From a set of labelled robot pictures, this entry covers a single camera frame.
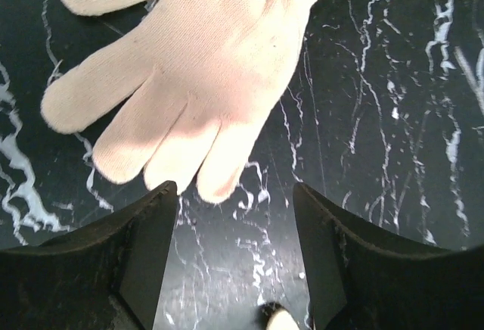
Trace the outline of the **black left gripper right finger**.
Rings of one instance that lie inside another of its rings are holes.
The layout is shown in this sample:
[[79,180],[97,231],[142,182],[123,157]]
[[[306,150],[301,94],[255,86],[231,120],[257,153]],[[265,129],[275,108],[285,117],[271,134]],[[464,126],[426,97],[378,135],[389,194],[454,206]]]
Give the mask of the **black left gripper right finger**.
[[483,249],[388,232],[306,184],[293,206],[318,329],[481,329]]

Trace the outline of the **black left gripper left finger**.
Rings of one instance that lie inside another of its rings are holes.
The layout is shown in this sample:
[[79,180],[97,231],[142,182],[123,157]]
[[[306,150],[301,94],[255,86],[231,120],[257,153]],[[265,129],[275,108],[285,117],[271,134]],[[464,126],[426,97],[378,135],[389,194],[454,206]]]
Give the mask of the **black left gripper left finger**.
[[38,246],[1,252],[3,329],[151,329],[177,213],[164,182]]

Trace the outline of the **cream knit glove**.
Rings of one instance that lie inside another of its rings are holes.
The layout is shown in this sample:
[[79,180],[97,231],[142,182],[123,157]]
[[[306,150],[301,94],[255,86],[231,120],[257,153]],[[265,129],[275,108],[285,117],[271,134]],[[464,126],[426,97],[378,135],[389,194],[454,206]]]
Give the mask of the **cream knit glove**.
[[296,320],[279,303],[269,302],[263,304],[261,314],[265,330],[299,330]]

